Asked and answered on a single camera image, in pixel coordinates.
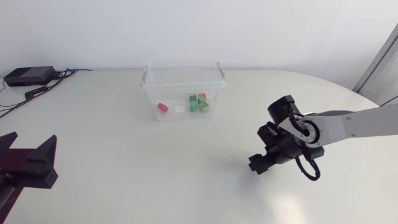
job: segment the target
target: white table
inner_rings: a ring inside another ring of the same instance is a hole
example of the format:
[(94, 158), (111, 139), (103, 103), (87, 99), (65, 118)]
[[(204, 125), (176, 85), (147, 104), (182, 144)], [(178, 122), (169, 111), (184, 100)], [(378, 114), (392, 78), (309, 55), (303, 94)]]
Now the white table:
[(0, 135), (19, 135), (13, 147), (58, 137), (54, 187), (25, 188), (6, 223), (398, 223), (397, 136), (326, 146), (316, 182), (295, 161), (248, 167), (280, 97), (302, 113), (376, 107), (369, 100), (298, 73), (227, 70), (213, 119), (159, 122), (141, 73), (78, 72), (0, 119)]

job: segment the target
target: metal frame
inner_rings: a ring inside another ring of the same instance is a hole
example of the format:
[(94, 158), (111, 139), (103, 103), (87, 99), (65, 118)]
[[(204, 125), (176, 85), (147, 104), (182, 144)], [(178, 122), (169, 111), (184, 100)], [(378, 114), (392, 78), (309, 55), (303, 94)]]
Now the metal frame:
[(384, 69), (392, 63), (398, 56), (398, 24), (388, 37), (379, 53), (373, 59), (372, 63), (365, 71), (359, 82), (353, 88), (353, 91), (360, 95), (367, 96), (377, 79), (383, 76)]

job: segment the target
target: red block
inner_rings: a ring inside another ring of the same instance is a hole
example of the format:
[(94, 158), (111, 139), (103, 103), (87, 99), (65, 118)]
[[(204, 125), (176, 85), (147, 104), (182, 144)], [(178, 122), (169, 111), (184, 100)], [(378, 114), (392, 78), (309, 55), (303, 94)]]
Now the red block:
[(207, 100), (207, 96), (206, 96), (206, 94), (204, 94), (204, 93), (198, 94), (198, 97), (203, 97), (205, 100)]
[(158, 107), (162, 112), (167, 112), (167, 111), (169, 110), (169, 108), (168, 108), (166, 105), (164, 105), (163, 103), (159, 103), (159, 104), (157, 105), (157, 107)]

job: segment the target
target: cube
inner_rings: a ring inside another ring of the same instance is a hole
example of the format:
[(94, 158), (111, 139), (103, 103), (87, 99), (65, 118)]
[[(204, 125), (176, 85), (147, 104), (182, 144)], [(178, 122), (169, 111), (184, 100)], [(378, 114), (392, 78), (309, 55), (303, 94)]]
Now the cube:
[(198, 104), (204, 103), (205, 101), (206, 100), (203, 97), (201, 96), (198, 97)]
[(198, 94), (198, 97), (203, 97), (205, 100), (207, 100), (207, 96), (206, 96), (206, 94), (204, 94), (204, 93)]
[(192, 101), (189, 104), (189, 110), (195, 112), (198, 109), (198, 103), (196, 101)]
[(157, 105), (157, 107), (158, 107), (158, 109), (160, 109), (162, 112), (167, 112), (167, 111), (169, 110), (169, 108), (168, 108), (166, 105), (164, 105), (163, 103), (159, 103), (159, 104)]
[(204, 102), (199, 104), (199, 108), (202, 112), (207, 112), (210, 109), (210, 105)]
[(196, 101), (196, 100), (197, 100), (197, 95), (196, 94), (189, 95), (189, 102)]

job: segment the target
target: white wall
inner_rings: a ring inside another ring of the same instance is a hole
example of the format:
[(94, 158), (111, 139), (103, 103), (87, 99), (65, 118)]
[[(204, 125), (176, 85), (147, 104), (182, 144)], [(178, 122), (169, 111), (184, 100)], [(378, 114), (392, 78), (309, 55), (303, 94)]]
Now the white wall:
[(0, 77), (16, 67), (142, 68), (216, 58), (354, 87), (398, 22), (396, 0), (2, 0)]

